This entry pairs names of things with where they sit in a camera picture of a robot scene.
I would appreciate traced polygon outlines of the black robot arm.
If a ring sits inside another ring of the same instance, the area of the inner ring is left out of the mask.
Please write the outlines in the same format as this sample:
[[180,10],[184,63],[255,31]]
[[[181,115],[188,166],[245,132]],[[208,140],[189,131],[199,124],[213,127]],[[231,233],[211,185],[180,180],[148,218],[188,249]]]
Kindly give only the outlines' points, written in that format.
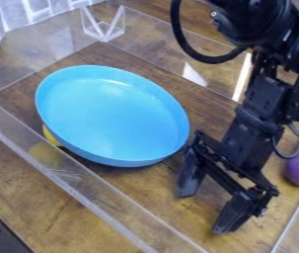
[[204,177],[211,177],[232,195],[212,232],[233,232],[251,216],[260,216],[275,186],[260,169],[287,129],[299,122],[299,10],[291,0],[208,0],[217,31],[236,46],[227,54],[207,56],[186,42],[180,27],[181,0],[170,0],[169,20],[182,51],[197,61],[219,64],[252,50],[252,71],[243,103],[224,138],[217,141],[203,131],[185,149],[177,179],[177,195],[192,196]]

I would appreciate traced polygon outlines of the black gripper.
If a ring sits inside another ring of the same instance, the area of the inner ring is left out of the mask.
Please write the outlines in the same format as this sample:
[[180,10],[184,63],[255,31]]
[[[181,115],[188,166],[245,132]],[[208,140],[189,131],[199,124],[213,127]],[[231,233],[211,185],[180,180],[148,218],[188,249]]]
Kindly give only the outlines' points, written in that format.
[[236,108],[221,141],[203,131],[195,131],[178,171],[176,193],[180,198],[193,196],[204,177],[209,176],[232,195],[212,226],[215,234],[235,232],[277,196],[260,169],[281,134],[281,126],[263,121],[241,107]]

